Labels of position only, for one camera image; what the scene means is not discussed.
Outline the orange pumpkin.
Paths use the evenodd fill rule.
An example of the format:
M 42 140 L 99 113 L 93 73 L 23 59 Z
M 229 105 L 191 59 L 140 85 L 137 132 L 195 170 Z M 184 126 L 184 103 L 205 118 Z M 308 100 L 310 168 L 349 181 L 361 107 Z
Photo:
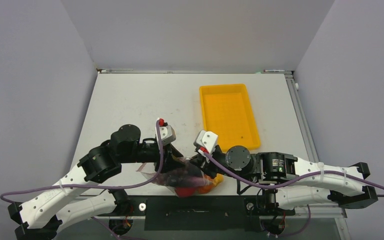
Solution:
M 214 184 L 211 185 L 205 185 L 205 186 L 200 186 L 197 188 L 197 192 L 201 194 L 207 194 L 212 191 L 216 186 Z

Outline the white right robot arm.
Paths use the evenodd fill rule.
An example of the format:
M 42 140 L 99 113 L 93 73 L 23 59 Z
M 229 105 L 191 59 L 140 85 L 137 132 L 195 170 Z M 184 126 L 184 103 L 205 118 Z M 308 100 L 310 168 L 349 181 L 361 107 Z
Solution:
M 203 147 L 190 159 L 206 175 L 224 175 L 263 191 L 256 201 L 269 214 L 297 206 L 335 203 L 344 209 L 363 209 L 378 201 L 376 190 L 365 183 L 368 165 L 349 167 L 311 162 L 281 152 L 250 153 L 244 146 L 222 152 L 216 146 L 207 158 Z

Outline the red tomato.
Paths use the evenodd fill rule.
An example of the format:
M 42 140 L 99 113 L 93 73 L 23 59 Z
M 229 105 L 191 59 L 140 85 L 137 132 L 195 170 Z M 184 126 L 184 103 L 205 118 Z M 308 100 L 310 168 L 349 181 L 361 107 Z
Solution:
M 188 198 L 193 196 L 196 190 L 195 187 L 176 187 L 174 192 L 179 198 Z

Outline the yellow bell pepper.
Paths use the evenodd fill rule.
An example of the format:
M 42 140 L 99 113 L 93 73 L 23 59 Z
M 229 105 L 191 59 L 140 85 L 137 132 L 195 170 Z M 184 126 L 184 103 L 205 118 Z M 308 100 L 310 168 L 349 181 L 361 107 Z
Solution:
M 217 173 L 214 178 L 211 179 L 211 182 L 214 186 L 218 186 L 220 183 L 224 181 L 224 177 L 222 174 Z

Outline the dark red grape bunch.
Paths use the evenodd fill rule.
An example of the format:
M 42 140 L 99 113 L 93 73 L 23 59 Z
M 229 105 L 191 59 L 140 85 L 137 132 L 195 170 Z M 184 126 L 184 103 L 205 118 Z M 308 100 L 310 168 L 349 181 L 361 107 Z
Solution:
M 168 187 L 200 187 L 205 181 L 203 174 L 198 168 L 177 168 L 170 172 L 159 174 L 155 180 L 157 185 Z

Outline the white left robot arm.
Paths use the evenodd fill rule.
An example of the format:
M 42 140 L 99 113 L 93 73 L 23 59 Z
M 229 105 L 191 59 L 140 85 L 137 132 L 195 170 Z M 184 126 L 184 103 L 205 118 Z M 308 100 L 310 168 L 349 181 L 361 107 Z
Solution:
M 135 125 L 121 126 L 82 157 L 52 189 L 8 206 L 10 218 L 18 224 L 16 238 L 51 240 L 64 228 L 88 218 L 125 214 L 130 206 L 125 188 L 104 189 L 101 194 L 81 201 L 76 198 L 120 174 L 123 164 L 153 163 L 157 173 L 182 167 L 182 155 L 172 145 L 175 140 L 174 129 L 163 119 L 157 120 L 152 138 L 141 139 L 141 131 Z

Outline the clear pink-dotted zip bag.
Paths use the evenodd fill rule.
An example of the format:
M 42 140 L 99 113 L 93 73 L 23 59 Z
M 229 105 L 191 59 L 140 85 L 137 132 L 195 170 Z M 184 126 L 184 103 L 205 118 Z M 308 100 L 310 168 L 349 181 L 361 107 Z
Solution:
M 210 193 L 224 181 L 221 174 L 216 177 L 203 173 L 197 166 L 185 162 L 185 166 L 159 173 L 151 182 L 157 186 L 164 186 L 179 198 L 204 195 Z

